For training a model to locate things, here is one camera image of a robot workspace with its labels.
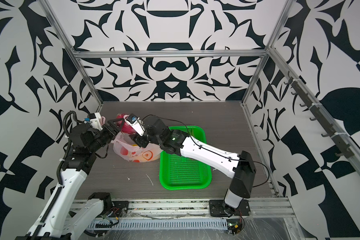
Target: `patterned wallpaper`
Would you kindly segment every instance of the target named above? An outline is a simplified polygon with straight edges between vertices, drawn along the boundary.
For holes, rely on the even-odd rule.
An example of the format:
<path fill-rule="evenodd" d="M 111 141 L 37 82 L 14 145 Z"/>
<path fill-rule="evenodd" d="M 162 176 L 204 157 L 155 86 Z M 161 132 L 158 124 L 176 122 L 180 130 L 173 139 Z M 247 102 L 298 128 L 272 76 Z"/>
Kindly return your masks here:
<path fill-rule="evenodd" d="M 259 57 L 90 58 L 104 101 L 241 100 Z"/>
<path fill-rule="evenodd" d="M 298 0 L 275 47 L 360 146 L 360 0 Z"/>
<path fill-rule="evenodd" d="M 284 3 L 50 0 L 72 46 L 82 51 L 264 48 Z"/>
<path fill-rule="evenodd" d="M 51 196 L 64 115 L 97 107 L 38 3 L 0 0 L 0 239 L 25 235 Z"/>
<path fill-rule="evenodd" d="M 297 0 L 276 50 L 360 146 L 360 1 Z M 360 176 L 270 59 L 248 99 L 261 148 L 309 239 L 360 239 Z"/>
<path fill-rule="evenodd" d="M 79 51 L 264 49 L 284 3 L 50 1 Z M 105 101 L 241 100 L 258 62 L 258 57 L 82 61 Z"/>

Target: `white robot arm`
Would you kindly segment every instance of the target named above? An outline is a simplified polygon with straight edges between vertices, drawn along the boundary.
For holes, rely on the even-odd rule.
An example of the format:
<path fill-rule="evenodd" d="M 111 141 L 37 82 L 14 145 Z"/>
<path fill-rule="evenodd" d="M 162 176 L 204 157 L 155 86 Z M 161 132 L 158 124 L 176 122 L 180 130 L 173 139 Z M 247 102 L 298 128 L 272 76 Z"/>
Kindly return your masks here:
<path fill-rule="evenodd" d="M 68 133 L 65 126 L 71 114 L 78 124 Z M 43 240 L 75 240 L 94 218 L 109 212 L 112 208 L 110 194 L 97 192 L 89 197 L 80 212 L 68 223 L 65 222 L 77 191 L 96 160 L 96 151 L 115 139 L 124 124 L 132 126 L 136 131 L 131 138 L 138 146 L 146 147 L 149 142 L 157 144 L 169 154 L 196 159 L 232 178 L 223 203 L 227 215 L 233 214 L 243 198 L 250 197 L 256 168 L 249 153 L 243 151 L 239 155 L 209 146 L 187 132 L 169 130 L 160 118 L 153 115 L 145 117 L 143 121 L 130 114 L 127 118 L 110 120 L 103 126 L 100 122 L 99 113 L 89 114 L 84 121 L 77 120 L 73 111 L 64 117 L 63 127 L 69 141 L 57 170 L 59 183 L 27 235 L 16 237 L 16 240 L 39 240 L 41 237 Z"/>

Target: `gray tabletop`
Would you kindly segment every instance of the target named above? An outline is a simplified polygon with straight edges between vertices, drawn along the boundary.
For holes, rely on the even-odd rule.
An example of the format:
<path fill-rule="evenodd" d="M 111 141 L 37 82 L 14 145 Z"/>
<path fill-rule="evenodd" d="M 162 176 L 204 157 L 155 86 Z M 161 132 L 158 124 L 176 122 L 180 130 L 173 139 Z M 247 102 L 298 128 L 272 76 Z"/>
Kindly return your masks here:
<path fill-rule="evenodd" d="M 249 152 L 260 161 L 243 110 L 238 101 L 227 102 L 105 102 L 101 115 L 114 119 L 118 113 L 134 113 L 143 118 L 154 114 L 201 127 L 207 143 L 230 152 Z M 164 120 L 168 126 L 179 123 Z M 105 154 L 105 149 L 98 151 Z M 266 180 L 263 168 L 257 168 L 254 184 Z M 217 198 L 224 197 L 231 179 L 219 170 L 212 171 L 212 182 L 205 189 L 167 190 L 159 181 L 160 160 L 146 163 L 128 162 L 109 146 L 105 159 L 97 158 L 91 173 L 79 189 L 76 199 L 86 199 L 93 192 L 110 192 L 117 199 Z M 251 197 L 271 197 L 268 184 L 252 190 Z"/>

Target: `white plastic bag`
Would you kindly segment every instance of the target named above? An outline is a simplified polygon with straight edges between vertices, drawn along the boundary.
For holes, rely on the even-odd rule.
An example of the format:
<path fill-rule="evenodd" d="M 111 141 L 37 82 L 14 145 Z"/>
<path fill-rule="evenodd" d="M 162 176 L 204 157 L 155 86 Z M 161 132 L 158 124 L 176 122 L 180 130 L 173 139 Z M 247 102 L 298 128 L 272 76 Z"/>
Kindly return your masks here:
<path fill-rule="evenodd" d="M 132 141 L 129 134 L 119 132 L 113 143 L 113 151 L 130 162 L 151 162 L 160 158 L 162 149 L 149 143 L 146 148 L 139 147 Z"/>

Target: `green plastic tray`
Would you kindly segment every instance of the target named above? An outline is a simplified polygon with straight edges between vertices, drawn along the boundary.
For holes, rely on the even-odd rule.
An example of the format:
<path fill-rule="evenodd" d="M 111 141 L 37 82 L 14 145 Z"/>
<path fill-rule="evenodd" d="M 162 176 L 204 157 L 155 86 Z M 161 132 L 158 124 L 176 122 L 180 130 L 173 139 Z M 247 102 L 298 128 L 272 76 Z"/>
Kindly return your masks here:
<path fill-rule="evenodd" d="M 205 132 L 198 126 L 187 126 L 189 134 L 206 143 Z M 187 132 L 185 126 L 169 127 Z M 212 181 L 211 167 L 200 161 L 161 152 L 160 183 L 168 190 L 203 189 Z"/>

